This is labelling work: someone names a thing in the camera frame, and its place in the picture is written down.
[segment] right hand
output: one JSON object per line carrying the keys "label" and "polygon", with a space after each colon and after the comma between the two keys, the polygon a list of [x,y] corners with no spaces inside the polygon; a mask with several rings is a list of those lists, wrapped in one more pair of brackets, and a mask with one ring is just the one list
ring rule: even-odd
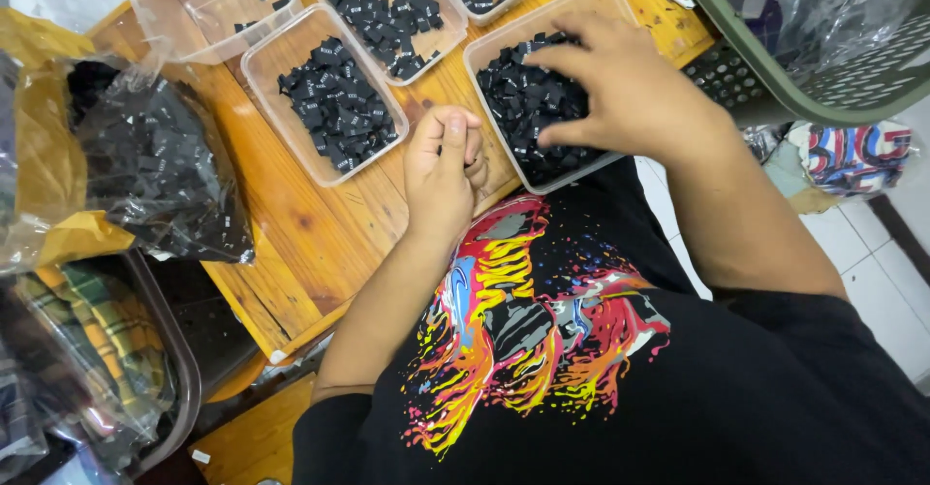
{"label": "right hand", "polygon": [[580,37],[583,47],[547,47],[525,63],[575,78],[588,91],[589,115],[546,127],[541,146],[597,147],[664,163],[736,140],[729,113],[659,54],[648,29],[581,13],[552,25]]}

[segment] wooden tabletop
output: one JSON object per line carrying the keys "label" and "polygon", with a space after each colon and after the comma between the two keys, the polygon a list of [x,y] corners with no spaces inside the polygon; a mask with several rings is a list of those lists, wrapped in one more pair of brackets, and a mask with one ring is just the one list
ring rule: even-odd
{"label": "wooden tabletop", "polygon": [[[301,1],[305,6],[315,2]],[[411,124],[415,126],[435,104],[457,103],[484,116],[465,73],[462,50],[550,1],[525,0],[486,27],[471,26],[468,38],[413,85],[393,87]],[[652,31],[659,50],[678,68],[713,44],[694,12],[668,0],[627,1],[639,22]],[[141,29],[128,4],[89,35],[99,49],[131,59],[149,49],[141,41]],[[403,234],[405,145],[340,186],[319,187],[269,126],[246,85],[239,58],[217,66],[170,64],[163,74],[190,83],[213,111],[251,215],[255,264],[204,263],[203,267],[265,355],[290,355],[336,323]],[[490,181],[479,209],[497,203],[520,185],[488,122],[484,127]]]}

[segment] floor tile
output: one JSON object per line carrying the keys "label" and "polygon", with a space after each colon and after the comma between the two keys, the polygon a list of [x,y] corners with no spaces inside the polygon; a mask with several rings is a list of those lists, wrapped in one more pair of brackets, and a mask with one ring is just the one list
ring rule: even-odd
{"label": "floor tile", "polygon": [[668,189],[668,177],[665,174],[665,166],[658,163],[656,160],[652,158],[644,158],[644,159],[645,159],[645,163],[649,164],[649,167],[651,167],[652,170],[656,172],[658,181],[662,182],[662,185],[665,185],[665,188]]}
{"label": "floor tile", "polygon": [[691,279],[691,283],[695,286],[697,295],[704,300],[712,301],[713,295],[711,294],[711,290],[700,280],[694,265],[691,264],[691,257],[688,255],[688,249],[684,246],[684,239],[682,236],[678,235],[668,242],[675,251],[675,256],[678,256],[678,261],[682,263],[682,267],[684,267],[684,271],[688,274],[688,278]]}
{"label": "floor tile", "polygon": [[823,214],[802,215],[801,221],[841,274],[868,256],[865,242],[839,208],[831,207]]}
{"label": "floor tile", "polygon": [[891,278],[917,317],[930,329],[930,286],[927,286],[924,277],[917,272],[901,247],[895,242],[890,242],[877,250],[875,259],[882,265],[884,272]]}
{"label": "floor tile", "polygon": [[874,257],[847,271],[843,284],[862,321],[908,377],[930,369],[930,332]]}
{"label": "floor tile", "polygon": [[645,199],[662,225],[665,237],[671,240],[678,236],[678,218],[675,217],[675,207],[671,205],[668,189],[658,180],[656,172],[649,167],[645,158],[636,157],[636,171],[639,173],[640,182],[643,183]]}
{"label": "floor tile", "polygon": [[875,216],[866,202],[844,203],[840,205],[840,211],[852,223],[868,250],[876,252],[891,239],[888,229],[884,228],[882,221]]}

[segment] perforated basket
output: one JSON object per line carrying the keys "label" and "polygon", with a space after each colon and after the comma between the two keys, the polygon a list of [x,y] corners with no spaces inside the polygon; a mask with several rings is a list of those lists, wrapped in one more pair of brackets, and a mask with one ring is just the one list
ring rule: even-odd
{"label": "perforated basket", "polygon": [[683,70],[742,126],[886,120],[930,94],[930,0],[884,47],[796,85],[727,0],[696,0],[725,39]]}

